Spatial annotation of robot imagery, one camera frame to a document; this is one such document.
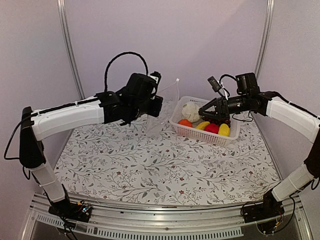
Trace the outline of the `red toy pepper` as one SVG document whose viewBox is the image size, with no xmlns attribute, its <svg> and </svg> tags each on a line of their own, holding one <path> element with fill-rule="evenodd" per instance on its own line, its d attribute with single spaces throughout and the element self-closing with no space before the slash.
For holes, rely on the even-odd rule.
<svg viewBox="0 0 320 240">
<path fill-rule="evenodd" d="M 209 132 L 209 133 L 213 133 L 213 134 L 218 134 L 219 132 L 219 129 L 220 127 L 214 123 L 211 123 L 210 125 L 208 125 L 206 128 L 205 128 L 205 131 L 206 132 Z"/>
</svg>

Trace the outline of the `clear zip top bag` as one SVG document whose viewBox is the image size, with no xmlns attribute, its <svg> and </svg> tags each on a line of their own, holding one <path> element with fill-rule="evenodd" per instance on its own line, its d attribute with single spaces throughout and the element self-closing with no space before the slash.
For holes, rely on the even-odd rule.
<svg viewBox="0 0 320 240">
<path fill-rule="evenodd" d="M 158 92 L 158 95 L 163 97 L 162 107 L 158 117 L 147 117 L 146 135 L 148 137 L 159 135 L 172 116 L 180 98 L 179 81 L 180 79 L 177 78 L 171 85 Z"/>
</svg>

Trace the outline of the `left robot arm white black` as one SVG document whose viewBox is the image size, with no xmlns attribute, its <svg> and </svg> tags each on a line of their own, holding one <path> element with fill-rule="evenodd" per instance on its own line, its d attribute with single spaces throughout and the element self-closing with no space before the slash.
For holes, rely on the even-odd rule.
<svg viewBox="0 0 320 240">
<path fill-rule="evenodd" d="M 45 191 L 50 205 L 63 217 L 74 213 L 64 186 L 58 181 L 44 154 L 43 140 L 67 130 L 121 121 L 129 125 L 144 114 L 158 117 L 163 98 L 157 95 L 161 74 L 157 71 L 145 75 L 133 73 L 126 86 L 118 90 L 103 91 L 87 99 L 43 110 L 26 107 L 19 130 L 19 156 L 16 159 L 30 170 Z"/>
</svg>

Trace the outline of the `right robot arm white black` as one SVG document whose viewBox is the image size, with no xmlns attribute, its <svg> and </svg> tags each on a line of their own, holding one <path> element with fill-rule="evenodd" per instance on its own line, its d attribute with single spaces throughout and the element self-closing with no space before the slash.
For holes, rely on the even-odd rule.
<svg viewBox="0 0 320 240">
<path fill-rule="evenodd" d="M 311 150 L 300 167 L 267 191 L 261 204 L 245 206 L 242 210 L 246 217 L 254 219 L 283 214 L 282 201 L 320 177 L 320 118 L 276 91 L 262 92 L 253 72 L 237 75 L 233 79 L 237 83 L 238 95 L 211 100 L 199 109 L 199 115 L 225 120 L 231 114 L 252 111 L 286 124 L 312 143 Z"/>
</svg>

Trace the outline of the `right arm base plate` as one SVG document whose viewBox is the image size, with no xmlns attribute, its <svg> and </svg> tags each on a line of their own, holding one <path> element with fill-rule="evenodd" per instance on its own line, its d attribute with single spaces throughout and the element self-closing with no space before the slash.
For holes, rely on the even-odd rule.
<svg viewBox="0 0 320 240">
<path fill-rule="evenodd" d="M 240 209 L 245 223 L 274 218 L 285 213 L 282 202 L 263 200 L 262 203 L 247 202 Z"/>
</svg>

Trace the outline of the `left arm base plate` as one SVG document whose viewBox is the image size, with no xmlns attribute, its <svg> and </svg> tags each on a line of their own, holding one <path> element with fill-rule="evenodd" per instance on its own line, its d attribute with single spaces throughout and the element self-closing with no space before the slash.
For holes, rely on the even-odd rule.
<svg viewBox="0 0 320 240">
<path fill-rule="evenodd" d="M 59 202 L 51 203 L 48 212 L 65 219 L 88 223 L 91 218 L 92 210 L 92 205 L 90 203 L 84 203 L 83 200 L 79 203 L 72 203 L 71 201 L 64 199 Z"/>
</svg>

